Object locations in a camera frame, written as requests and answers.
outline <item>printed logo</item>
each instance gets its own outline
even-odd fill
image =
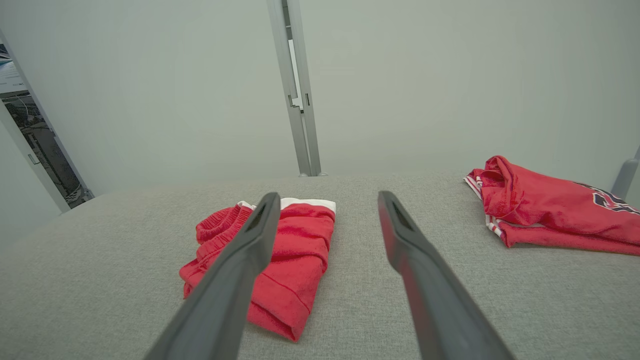
[[[627,213],[636,214],[640,216],[640,211],[636,208],[633,208],[631,205],[627,204],[624,200],[619,197],[616,197],[610,192],[606,192],[604,190],[594,188],[593,186],[589,186],[587,184],[576,183],[578,185],[582,185],[585,188],[589,188],[594,190],[593,193],[593,203],[599,205],[603,208],[607,208],[612,211],[626,211]]]

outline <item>fabric fold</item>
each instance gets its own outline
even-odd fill
[[[640,211],[607,191],[545,176],[502,156],[465,182],[482,200],[487,227],[515,243],[640,255]]]
[[[313,308],[320,278],[328,266],[335,203],[328,200],[281,200],[280,219],[269,266],[256,278],[248,320],[292,341],[298,341]],[[184,297],[251,215],[255,206],[239,202],[196,226],[200,247],[184,265]]]

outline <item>white trim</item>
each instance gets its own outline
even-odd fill
[[[473,179],[470,176],[465,177],[463,180],[465,181],[465,183],[467,183],[467,185],[469,185],[471,190],[473,190],[474,193],[476,193],[476,195],[478,195],[478,199],[482,200],[482,195],[480,194],[480,189],[479,189],[478,185],[476,184],[476,182],[473,181]]]
[[[280,199],[280,209],[284,209],[293,204],[309,204],[313,206],[324,206],[327,209],[333,211],[335,214],[335,202],[321,199],[296,199],[294,197],[284,197]]]
[[[497,236],[502,237],[502,229],[498,226],[500,223],[498,218],[487,215],[486,216],[486,226],[489,230],[493,231]]]
[[[241,201],[237,203],[238,206],[246,206],[247,208],[250,208],[251,210],[255,210],[255,205],[251,205],[246,201]]]

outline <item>white wall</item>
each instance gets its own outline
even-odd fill
[[[0,249],[61,213],[10,136],[6,121],[13,119],[0,104]]]
[[[611,189],[640,145],[639,1],[300,3],[330,175],[501,154]]]
[[[299,173],[264,0],[0,0],[0,29],[96,195]]]

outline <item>red jersey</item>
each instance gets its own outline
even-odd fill
[[[486,225],[514,243],[640,255],[640,211],[592,186],[545,176],[502,156],[465,178],[482,200]]]

